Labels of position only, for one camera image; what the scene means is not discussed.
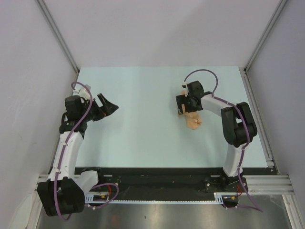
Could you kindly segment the orange cloth napkin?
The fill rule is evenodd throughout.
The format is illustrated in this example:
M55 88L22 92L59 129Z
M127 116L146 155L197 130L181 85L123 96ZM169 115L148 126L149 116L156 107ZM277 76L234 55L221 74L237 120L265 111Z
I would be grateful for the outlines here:
M181 91L180 95L175 97L178 115L184 116L188 128L195 130L202 124L202 119L198 114L201 110L199 102L196 98L191 97L186 89Z

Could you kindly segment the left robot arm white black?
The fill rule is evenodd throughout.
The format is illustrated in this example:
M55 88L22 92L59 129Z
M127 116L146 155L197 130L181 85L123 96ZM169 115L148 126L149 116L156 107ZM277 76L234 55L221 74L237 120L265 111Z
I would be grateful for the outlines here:
M66 111L61 119L60 141L53 166L46 181L37 186L43 208L50 217L82 212L88 192L92 188L99 191L105 186L105 178L95 170L84 171L79 178L74 173L87 123L108 117L119 108L102 94L97 97L101 106L89 95L65 98Z

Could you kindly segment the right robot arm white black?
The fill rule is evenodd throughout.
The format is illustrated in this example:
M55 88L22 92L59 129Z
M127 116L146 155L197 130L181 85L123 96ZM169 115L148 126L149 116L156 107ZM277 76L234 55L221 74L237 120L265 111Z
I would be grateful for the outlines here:
M223 135L228 143L227 154L220 174L220 187L232 191L242 181L245 149L258 130L250 106L246 102L233 104L205 92L199 81L182 84L182 92L176 96L178 115L185 116L188 128L195 130L201 123L199 111L207 110L221 117Z

